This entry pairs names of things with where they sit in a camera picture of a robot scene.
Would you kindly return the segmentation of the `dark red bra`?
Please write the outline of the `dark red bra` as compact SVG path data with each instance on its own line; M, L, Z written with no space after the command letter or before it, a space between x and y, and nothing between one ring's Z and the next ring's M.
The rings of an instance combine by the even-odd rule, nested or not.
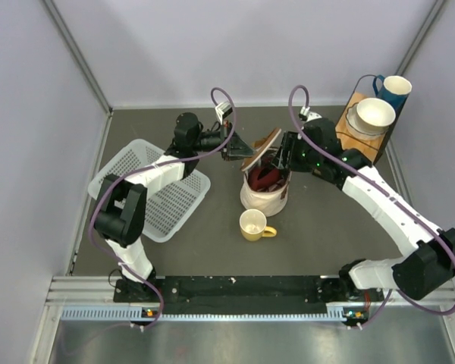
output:
M247 177L251 190L256 192L272 192L283 187L289 174L281 174L271 165L271 160L265 159L260 165L253 167Z

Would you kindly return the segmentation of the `cream round laundry bag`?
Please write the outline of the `cream round laundry bag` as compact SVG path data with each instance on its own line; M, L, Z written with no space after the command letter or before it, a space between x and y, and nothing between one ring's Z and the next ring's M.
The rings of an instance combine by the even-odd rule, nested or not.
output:
M245 209L258 209L267 217L281 212L288 201L291 171L272 164L278 151L274 142L280 134L281 128L276 127L268 136L255 141L251 145L254 156L245 158L240 167L241 204Z

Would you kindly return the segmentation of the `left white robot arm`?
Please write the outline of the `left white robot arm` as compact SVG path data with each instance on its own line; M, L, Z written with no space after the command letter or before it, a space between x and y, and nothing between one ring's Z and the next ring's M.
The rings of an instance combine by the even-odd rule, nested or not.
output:
M225 161L236 161L256 154L228 120L235 113L234 106L222 102L215 106L215 113L215 126L204 131L194 113L184 112L177 117L170 146L155 162L124 178L109 174L103 179L92 228L112 248L122 275L132 281L130 291L139 300L152 299L157 290L150 278L153 265L141 241L148 199L189 177L202 157L220 152Z

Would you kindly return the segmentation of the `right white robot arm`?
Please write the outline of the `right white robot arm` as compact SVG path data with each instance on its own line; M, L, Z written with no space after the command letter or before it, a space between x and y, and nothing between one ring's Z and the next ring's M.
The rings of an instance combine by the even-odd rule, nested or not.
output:
M299 132L284 132L273 164L335 185L359 203L399 249L399 259L359 259L345 265L338 282L344 298L356 300L366 289L381 288L421 300L455 277L455 228L444 231L423 218L358 149L343 149L332 121L316 118Z

